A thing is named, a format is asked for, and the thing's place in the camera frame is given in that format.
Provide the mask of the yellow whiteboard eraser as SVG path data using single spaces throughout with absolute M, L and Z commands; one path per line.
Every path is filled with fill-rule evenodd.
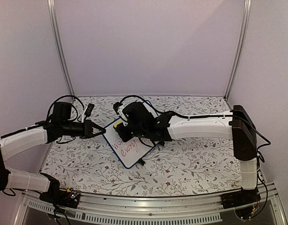
M 122 121 L 116 122 L 116 123 L 114 123 L 113 128 L 114 128 L 114 129 L 117 129 L 117 128 L 118 128 L 119 126 L 121 126 L 122 124 L 123 124 Z

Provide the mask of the blue framed whiteboard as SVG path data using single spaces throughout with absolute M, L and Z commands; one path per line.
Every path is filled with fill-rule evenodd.
M 120 118 L 105 126 L 106 133 L 103 137 L 123 166 L 130 169 L 160 141 L 161 134 L 155 128 L 158 113 L 146 100 L 120 103 L 124 106 L 127 127 L 132 131 L 134 138 L 128 142 L 121 140 L 117 130 L 113 128 L 114 123 L 122 121 Z

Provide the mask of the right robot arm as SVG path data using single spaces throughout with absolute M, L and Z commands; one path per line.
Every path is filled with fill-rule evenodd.
M 127 142 L 133 137 L 146 138 L 152 143 L 170 142 L 183 138 L 212 137 L 233 141 L 234 157 L 239 161 L 242 190 L 236 200 L 247 204 L 254 198 L 257 188 L 258 160 L 260 156 L 257 138 L 261 137 L 270 145 L 270 141 L 260 134 L 249 115 L 241 105 L 235 105 L 231 111 L 203 115 L 181 115 L 174 111 L 161 112 L 153 109 L 147 101 L 132 102 L 123 105 L 117 102 L 114 111 L 122 119 L 114 129 L 119 137 Z

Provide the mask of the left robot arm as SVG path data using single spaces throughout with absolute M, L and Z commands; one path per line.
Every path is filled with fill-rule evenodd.
M 71 111 L 76 107 L 64 102 L 64 98 L 73 98 L 80 102 L 76 96 L 61 96 L 51 104 L 45 120 L 0 136 L 0 192 L 5 189 L 31 190 L 45 194 L 53 203 L 63 200 L 64 194 L 57 179 L 48 174 L 7 168 L 5 162 L 26 150 L 52 143 L 63 136 L 90 139 L 106 132 L 105 128 L 89 119 L 93 104 L 83 106 L 83 113 L 72 118 Z

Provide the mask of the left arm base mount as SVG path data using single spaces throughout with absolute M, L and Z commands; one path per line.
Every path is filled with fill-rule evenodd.
M 80 194 L 79 190 L 73 188 L 62 190 L 59 186 L 54 185 L 49 187 L 47 192 L 41 193 L 39 199 L 57 206 L 76 209 L 80 201 Z

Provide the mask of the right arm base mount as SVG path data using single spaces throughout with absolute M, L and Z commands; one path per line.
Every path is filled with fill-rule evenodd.
M 221 204 L 224 209 L 243 206 L 246 204 L 256 203 L 261 197 L 258 188 L 246 190 L 241 188 L 239 191 L 225 193 L 220 196 Z

